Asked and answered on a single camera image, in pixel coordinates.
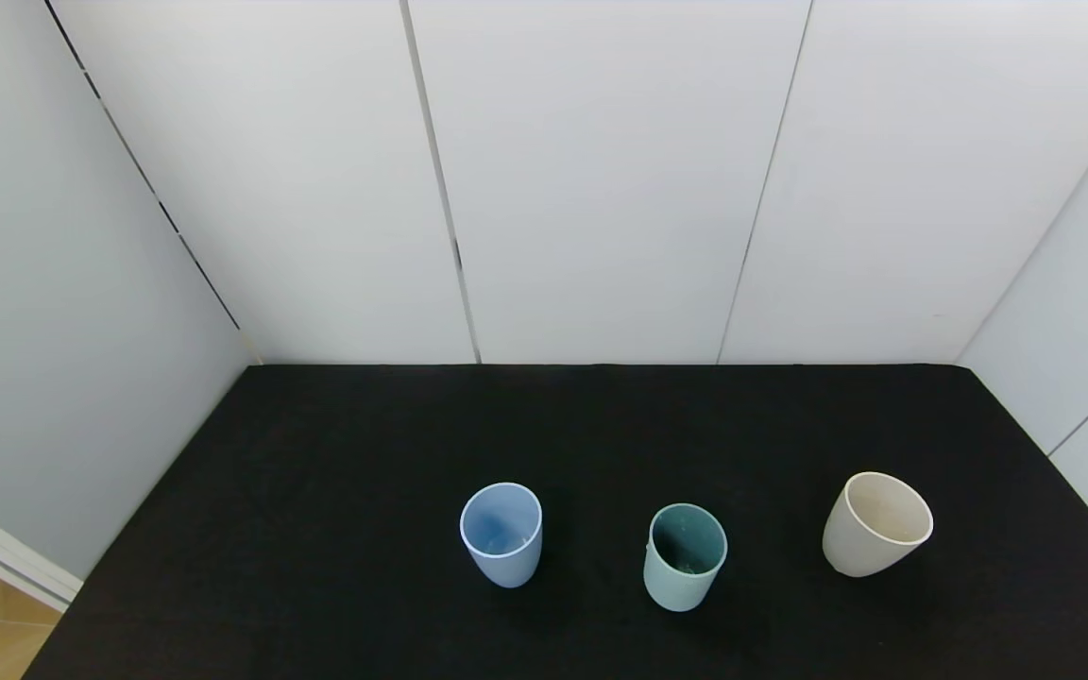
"black table surface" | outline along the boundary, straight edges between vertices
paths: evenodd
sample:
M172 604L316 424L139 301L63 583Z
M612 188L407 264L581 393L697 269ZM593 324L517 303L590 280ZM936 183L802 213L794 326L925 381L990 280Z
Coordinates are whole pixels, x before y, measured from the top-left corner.
M935 533L854 580L820 531L865 469ZM544 506L514 591L457 529L500 481ZM679 500L729 556L670 614L641 569ZM26 677L1088 679L1088 509L960 368L251 368Z

